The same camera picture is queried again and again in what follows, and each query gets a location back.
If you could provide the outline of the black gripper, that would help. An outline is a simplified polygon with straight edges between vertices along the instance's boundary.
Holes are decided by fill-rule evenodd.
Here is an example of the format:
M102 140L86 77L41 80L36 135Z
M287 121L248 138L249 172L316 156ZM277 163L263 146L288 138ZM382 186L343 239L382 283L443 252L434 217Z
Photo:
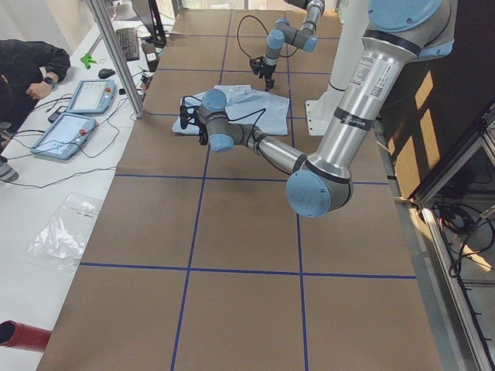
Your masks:
M189 125L198 127L199 143L201 145L208 144L208 133L206 125L199 119L199 106L181 106L179 111L180 127L185 130Z
M276 65L272 66L265 63L263 56L256 59L249 59L249 65L252 73L258 76L259 79L263 79L265 81L266 91L269 91L274 87L275 79L272 75L275 72Z

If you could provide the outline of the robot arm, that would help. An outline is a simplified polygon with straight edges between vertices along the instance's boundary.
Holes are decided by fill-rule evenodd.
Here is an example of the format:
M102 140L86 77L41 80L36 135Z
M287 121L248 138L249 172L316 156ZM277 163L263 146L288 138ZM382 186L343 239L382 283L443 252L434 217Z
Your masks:
M279 19L267 36L265 54L256 59L250 59L252 72L265 81L265 90L274 87L272 77L285 44L294 46L311 53L317 44L317 22L325 11L325 2L322 0L288 0L286 3L306 11L306 17L301 29L292 27L287 19Z
M351 1L343 20L327 91L307 103L323 138L306 154L244 117L227 115L227 98L208 90L195 104L182 104L179 123L195 126L200 143L214 152L237 145L251 149L288 176L285 194L300 216L314 218L344 206L353 194L350 165L403 67L452 51L454 1Z

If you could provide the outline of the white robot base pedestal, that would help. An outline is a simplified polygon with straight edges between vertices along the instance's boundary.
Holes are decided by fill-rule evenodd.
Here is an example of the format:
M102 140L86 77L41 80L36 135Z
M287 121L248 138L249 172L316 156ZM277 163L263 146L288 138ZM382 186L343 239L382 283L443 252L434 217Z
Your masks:
M305 102L306 120L310 136L323 136L326 133L343 94L343 91L331 89L324 92L318 100L307 100Z

